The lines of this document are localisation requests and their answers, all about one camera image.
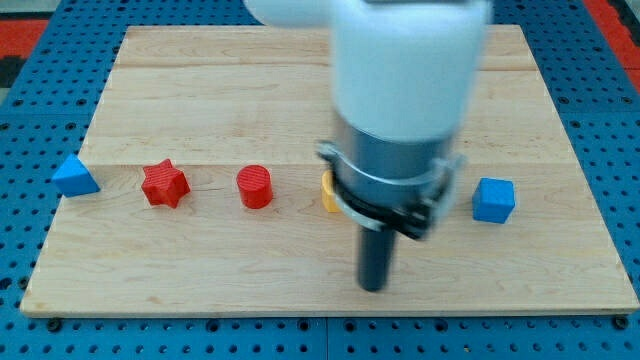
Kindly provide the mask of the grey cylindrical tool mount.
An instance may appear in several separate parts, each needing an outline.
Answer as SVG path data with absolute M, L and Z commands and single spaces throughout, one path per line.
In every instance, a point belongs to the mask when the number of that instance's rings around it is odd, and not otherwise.
M 339 113 L 332 138 L 317 145 L 333 172 L 336 203 L 362 230 L 426 236 L 453 205 L 462 158 L 454 133 L 416 141 L 385 139 L 350 124 Z

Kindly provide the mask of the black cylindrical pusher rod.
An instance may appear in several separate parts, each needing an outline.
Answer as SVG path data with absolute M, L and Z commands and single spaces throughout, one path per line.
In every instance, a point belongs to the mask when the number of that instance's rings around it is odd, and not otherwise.
M 396 231 L 389 227 L 371 230 L 362 227 L 359 233 L 357 280 L 369 292 L 382 290 L 388 280 L 396 240 Z

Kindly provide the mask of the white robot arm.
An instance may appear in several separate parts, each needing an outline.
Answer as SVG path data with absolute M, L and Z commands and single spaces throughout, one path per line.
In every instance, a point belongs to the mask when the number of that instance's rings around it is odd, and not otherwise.
M 330 35 L 334 131 L 318 144 L 360 228 L 357 280 L 385 287 L 395 239 L 450 210 L 462 127 L 492 16 L 488 1 L 246 0 L 260 23 Z

